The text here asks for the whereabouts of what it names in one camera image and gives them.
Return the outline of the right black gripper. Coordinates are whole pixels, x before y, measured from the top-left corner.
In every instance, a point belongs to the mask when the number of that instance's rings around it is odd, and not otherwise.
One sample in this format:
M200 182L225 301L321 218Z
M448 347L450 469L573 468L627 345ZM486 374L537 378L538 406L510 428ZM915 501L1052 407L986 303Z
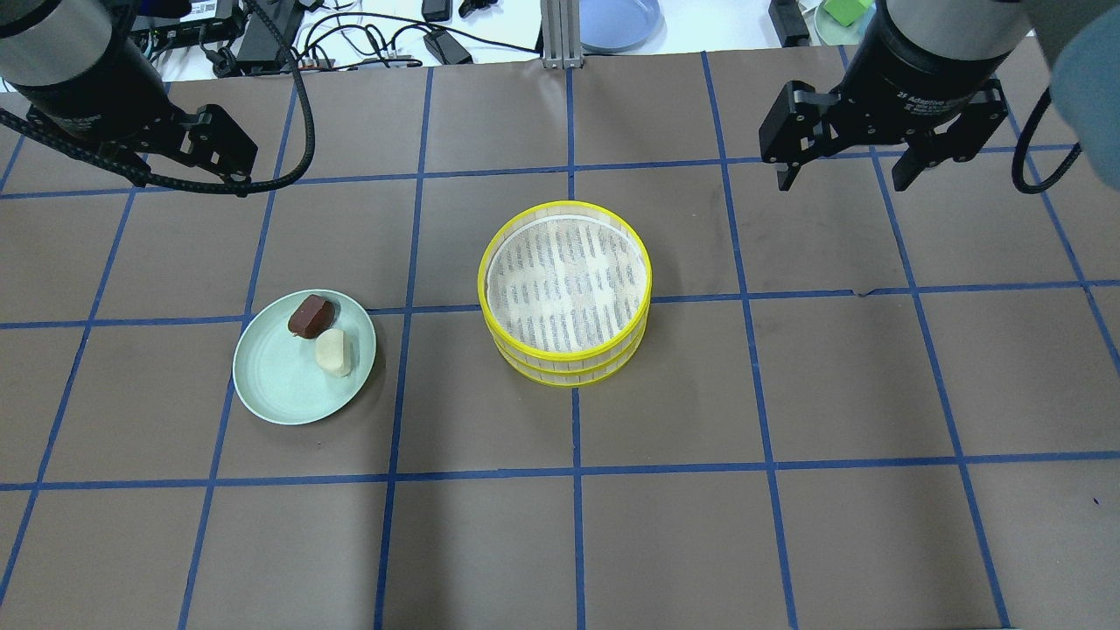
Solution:
M827 93L791 80L780 90L759 127L760 159L774 164L780 191L787 192L800 169L818 158L856 146L896 146L906 151L892 167L892 187L907 191L944 161L970 161L992 139L1009 113L999 80L984 80L976 94L937 100L886 87L868 94Z

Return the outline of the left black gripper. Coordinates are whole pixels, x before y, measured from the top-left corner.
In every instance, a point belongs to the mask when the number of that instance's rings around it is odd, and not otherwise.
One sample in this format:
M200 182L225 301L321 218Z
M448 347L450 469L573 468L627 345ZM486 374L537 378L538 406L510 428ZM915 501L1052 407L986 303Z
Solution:
M132 101L131 122L132 164L144 174L151 168L143 155L158 155L227 184L251 183L256 143L224 108L207 104L188 113L167 98L144 98Z

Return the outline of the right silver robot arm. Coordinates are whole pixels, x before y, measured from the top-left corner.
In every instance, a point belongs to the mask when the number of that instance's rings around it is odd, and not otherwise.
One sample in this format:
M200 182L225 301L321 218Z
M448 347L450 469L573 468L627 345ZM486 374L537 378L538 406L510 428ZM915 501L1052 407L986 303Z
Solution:
M836 87L792 80L781 89L759 128L760 159L781 191L808 163L856 146L906 143L892 168L896 191L941 163L969 161L1011 112L997 70L1033 33L1049 81L1021 127L1012 186L1040 194L1085 157L1117 188L1117 17L1116 1L878 1ZM1076 143L1029 184L1026 155L1049 109Z

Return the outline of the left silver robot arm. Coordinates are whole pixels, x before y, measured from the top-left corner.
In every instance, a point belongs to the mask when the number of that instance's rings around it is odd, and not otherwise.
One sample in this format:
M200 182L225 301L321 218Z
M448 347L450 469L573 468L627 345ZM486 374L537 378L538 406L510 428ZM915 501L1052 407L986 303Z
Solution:
M130 33L137 18L176 19L188 1L4 1L3 80L28 102L3 126L136 186L158 155L209 172L213 194L244 194L256 143L224 108L187 112Z

